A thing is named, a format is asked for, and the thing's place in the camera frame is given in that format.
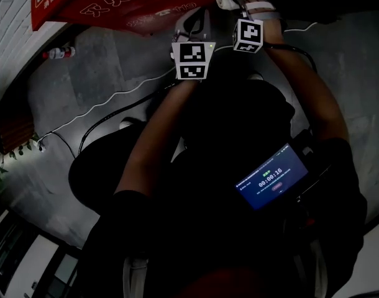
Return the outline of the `chest-worn screen device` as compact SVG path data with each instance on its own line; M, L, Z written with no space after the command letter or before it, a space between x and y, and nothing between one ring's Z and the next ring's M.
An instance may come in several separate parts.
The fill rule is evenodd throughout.
M309 171L289 144L285 144L257 169L235 184L253 210L260 210L290 192Z

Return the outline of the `person's right forearm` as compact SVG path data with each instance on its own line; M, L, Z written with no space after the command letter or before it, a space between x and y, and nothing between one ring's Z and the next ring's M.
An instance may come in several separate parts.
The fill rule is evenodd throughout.
M315 138L349 140L340 107L320 76L297 53L268 48L266 53L284 74L293 89Z

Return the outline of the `brown slatted wooden planter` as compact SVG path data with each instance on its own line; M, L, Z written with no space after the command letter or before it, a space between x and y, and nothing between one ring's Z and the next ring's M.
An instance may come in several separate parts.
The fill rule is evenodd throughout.
M0 152L4 155L27 143L34 135L34 118L30 107L0 111Z

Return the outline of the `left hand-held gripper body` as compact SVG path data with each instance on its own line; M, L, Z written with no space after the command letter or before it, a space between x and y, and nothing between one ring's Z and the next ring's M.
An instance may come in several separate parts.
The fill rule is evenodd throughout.
M178 19L171 43L178 80L204 80L216 43L211 38L209 11L198 7Z

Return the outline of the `person's black clothing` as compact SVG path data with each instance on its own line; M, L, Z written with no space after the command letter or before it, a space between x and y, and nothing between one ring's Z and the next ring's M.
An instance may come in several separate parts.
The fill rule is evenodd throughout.
M348 141L312 134L309 175L260 210L235 189L292 146L294 112L266 81L198 85L151 196L115 193L148 121L88 145L68 175L99 215L78 266L83 298L331 298L353 273L367 214Z

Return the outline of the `red fire extinguisher box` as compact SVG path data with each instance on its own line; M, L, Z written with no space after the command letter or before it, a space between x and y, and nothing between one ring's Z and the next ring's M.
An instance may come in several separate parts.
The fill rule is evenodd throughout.
M148 35L214 0L31 0L32 29L66 22Z

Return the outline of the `clear plastic bottle red cap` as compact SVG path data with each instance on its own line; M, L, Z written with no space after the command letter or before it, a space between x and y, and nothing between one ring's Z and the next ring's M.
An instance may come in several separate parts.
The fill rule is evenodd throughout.
M47 52L42 53L43 59L51 59L51 60L57 60L62 58L70 58L75 55L75 48L74 47L61 47L61 48L53 48Z

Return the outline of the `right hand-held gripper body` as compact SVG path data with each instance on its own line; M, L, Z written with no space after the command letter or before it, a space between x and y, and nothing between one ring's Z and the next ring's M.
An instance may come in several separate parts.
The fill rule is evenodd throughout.
M238 19L233 33L233 49L257 53L263 46L263 21Z

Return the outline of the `person's left forearm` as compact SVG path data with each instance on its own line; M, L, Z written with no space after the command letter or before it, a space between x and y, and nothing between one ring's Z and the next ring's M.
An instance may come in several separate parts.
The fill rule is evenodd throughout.
M199 84L197 80L184 80L169 90L136 141L115 193L152 195L176 150L178 124Z

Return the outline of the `black framed glass door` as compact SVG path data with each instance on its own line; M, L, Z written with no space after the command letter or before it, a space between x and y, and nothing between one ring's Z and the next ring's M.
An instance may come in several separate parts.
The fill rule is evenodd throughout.
M0 298L83 298L79 257L0 202Z

